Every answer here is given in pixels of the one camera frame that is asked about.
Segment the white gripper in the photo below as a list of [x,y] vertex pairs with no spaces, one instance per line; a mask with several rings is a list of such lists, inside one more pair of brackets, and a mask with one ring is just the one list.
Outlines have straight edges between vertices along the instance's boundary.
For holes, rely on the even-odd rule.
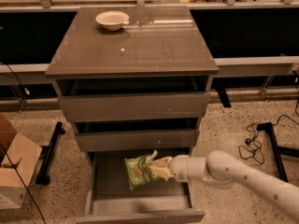
[[171,156],[156,159],[151,164],[153,166],[151,172],[155,177],[160,177],[165,181],[173,177],[177,182],[187,182],[189,180],[187,172],[189,158],[188,155],[177,155],[173,159]]

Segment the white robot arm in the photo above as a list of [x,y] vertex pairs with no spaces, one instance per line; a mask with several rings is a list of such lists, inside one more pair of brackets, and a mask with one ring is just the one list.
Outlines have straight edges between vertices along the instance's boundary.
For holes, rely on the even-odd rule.
[[177,182],[199,181],[215,188],[230,188],[237,183],[299,223],[298,187],[256,170],[224,151],[214,150],[207,157],[163,157],[151,161],[149,168],[154,176],[165,181],[169,178]]

